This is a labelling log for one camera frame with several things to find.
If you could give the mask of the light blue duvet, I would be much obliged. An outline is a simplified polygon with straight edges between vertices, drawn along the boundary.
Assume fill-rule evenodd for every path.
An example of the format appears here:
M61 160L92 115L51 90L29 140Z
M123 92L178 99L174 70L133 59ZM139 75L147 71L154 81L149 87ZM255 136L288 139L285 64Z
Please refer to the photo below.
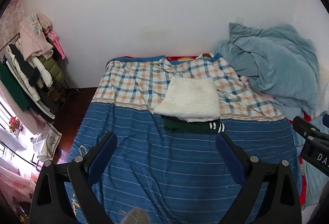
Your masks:
M229 39L214 47L249 87L272 97L275 106L292 119L312 115L318 107L319 62L311 40L287 24L252 28L229 24Z

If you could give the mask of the white fluffy sweater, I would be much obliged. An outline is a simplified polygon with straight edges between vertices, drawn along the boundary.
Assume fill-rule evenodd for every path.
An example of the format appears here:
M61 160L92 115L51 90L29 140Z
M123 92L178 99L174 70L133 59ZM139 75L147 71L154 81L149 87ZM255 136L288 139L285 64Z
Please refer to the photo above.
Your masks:
M220 103L214 80L173 77L163 101L153 113L187 122L219 119Z

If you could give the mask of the red flower pot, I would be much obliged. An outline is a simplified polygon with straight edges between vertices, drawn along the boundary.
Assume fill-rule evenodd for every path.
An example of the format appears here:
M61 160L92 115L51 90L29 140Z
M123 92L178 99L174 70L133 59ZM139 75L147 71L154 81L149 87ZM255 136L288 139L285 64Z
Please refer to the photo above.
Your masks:
M11 117L9 120L9 130L11 133L15 133L17 130L20 131L21 122L16 117Z

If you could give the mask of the plaid checked bed cover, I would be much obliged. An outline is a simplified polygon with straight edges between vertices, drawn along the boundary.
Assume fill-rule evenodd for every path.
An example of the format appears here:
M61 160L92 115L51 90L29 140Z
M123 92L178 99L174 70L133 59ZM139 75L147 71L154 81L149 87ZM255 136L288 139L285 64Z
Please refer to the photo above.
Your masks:
M186 121L277 121L284 115L239 80L220 55L185 62L165 56L108 62L93 102Z

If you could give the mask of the blue striped bed sheet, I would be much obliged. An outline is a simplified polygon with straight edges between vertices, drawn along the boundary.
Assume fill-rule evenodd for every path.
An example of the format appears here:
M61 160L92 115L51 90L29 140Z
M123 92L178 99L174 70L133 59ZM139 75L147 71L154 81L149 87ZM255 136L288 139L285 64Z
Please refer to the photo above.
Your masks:
M233 103L220 120L247 154L268 163L287 160L301 185L292 126L271 103ZM152 223L218 223L239 193L215 135L170 133L162 117L146 108L91 103L68 159L97 145L107 132L117 135L118 146L93 192L114 223L135 207Z

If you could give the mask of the dark green striped garment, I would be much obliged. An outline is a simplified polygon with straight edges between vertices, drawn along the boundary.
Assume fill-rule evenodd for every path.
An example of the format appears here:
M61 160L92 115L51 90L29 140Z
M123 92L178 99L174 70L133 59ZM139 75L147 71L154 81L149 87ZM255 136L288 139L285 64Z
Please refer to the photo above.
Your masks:
M216 119L205 122L187 122L170 116L162 116L163 127L170 133L217 134L225 130L225 125Z

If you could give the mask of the clothes rack with clothes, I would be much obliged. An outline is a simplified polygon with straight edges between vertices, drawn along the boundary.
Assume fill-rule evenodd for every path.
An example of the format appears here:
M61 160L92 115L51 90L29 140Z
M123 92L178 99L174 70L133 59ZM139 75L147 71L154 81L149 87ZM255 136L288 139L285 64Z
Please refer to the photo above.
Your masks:
M44 13L36 13L46 40L53 46L52 57L24 60L19 50L21 40L17 30L1 47L1 79L22 110L34 109L46 119L53 120L72 90L59 65L59 61L66 59L59 36L53 31L51 20Z

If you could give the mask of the pink hanging jacket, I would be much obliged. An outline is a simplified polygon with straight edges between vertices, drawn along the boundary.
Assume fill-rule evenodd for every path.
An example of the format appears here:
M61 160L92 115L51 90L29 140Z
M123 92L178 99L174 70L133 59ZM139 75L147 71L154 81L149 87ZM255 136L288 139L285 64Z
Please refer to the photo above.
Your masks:
M24 18L18 27L21 40L19 50L24 60L38 56L49 59L53 55L53 46L46 40L37 16L37 13L32 13Z

